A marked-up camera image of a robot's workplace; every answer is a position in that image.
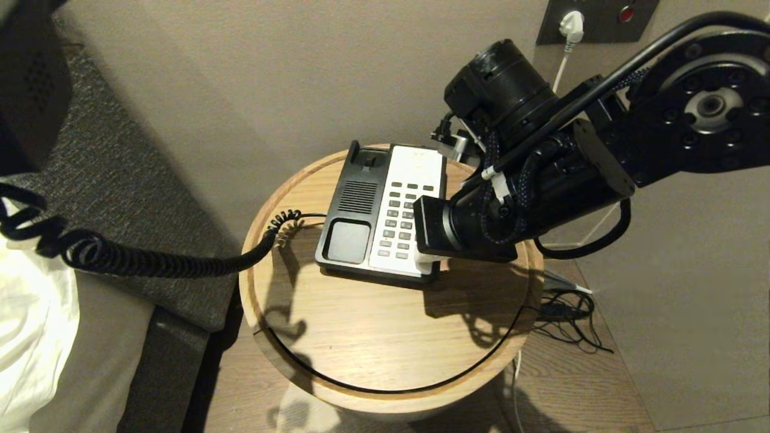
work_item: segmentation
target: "gray fabric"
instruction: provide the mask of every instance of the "gray fabric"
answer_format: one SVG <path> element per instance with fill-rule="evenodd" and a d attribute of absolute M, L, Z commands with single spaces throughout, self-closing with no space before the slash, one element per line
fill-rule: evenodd
<path fill-rule="evenodd" d="M 115 431 L 143 356 L 155 306 L 92 275 L 77 278 L 78 334 L 56 395 L 32 416 L 31 433 Z"/>
<path fill-rule="evenodd" d="M 155 309 L 118 432 L 181 430 L 208 341 L 204 330 Z"/>
<path fill-rule="evenodd" d="M 69 68 L 73 99 L 50 164 L 42 175 L 17 176 L 12 183 L 45 196 L 49 213 L 68 218 L 70 228 L 96 230 L 111 240 L 152 250 L 204 257 L 237 254 L 82 50 L 71 56 Z M 224 324 L 236 276 L 107 278 L 217 331 Z"/>

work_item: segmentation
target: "mounting plate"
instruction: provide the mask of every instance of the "mounting plate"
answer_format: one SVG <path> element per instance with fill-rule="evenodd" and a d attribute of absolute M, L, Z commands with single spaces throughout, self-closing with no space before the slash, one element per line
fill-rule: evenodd
<path fill-rule="evenodd" d="M 660 0 L 550 0 L 543 17 L 537 45 L 564 44 L 559 32 L 561 19 L 580 11 L 585 17 L 582 42 L 637 42 L 650 22 Z M 624 8 L 633 9 L 631 19 L 621 20 Z"/>

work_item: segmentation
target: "white cable clip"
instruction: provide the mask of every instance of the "white cable clip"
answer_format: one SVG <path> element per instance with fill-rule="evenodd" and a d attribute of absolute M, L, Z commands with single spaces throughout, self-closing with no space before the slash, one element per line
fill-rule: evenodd
<path fill-rule="evenodd" d="M 487 167 L 484 169 L 484 171 L 481 172 L 481 179 L 489 180 L 492 179 L 492 176 L 496 175 L 497 172 L 494 171 L 494 165 Z"/>
<path fill-rule="evenodd" d="M 492 189 L 494 189 L 494 195 L 500 204 L 505 204 L 505 197 L 511 195 L 511 191 L 508 189 L 508 182 L 505 180 L 503 173 L 496 173 L 492 176 Z"/>

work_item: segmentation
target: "phone speaker grille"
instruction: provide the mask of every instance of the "phone speaker grille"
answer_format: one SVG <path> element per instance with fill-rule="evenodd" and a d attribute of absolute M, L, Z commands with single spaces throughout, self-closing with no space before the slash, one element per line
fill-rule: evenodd
<path fill-rule="evenodd" d="M 348 180 L 343 186 L 338 210 L 356 213 L 372 213 L 377 197 L 377 184 Z"/>

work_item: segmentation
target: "landline phone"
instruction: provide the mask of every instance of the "landline phone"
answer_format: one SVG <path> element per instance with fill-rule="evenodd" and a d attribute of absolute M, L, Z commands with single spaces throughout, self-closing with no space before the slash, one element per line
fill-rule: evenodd
<path fill-rule="evenodd" d="M 421 260 L 414 202 L 443 199 L 447 161 L 436 150 L 404 144 L 388 149 L 350 144 L 316 249 L 331 273 L 377 280 L 429 281 L 439 263 Z"/>

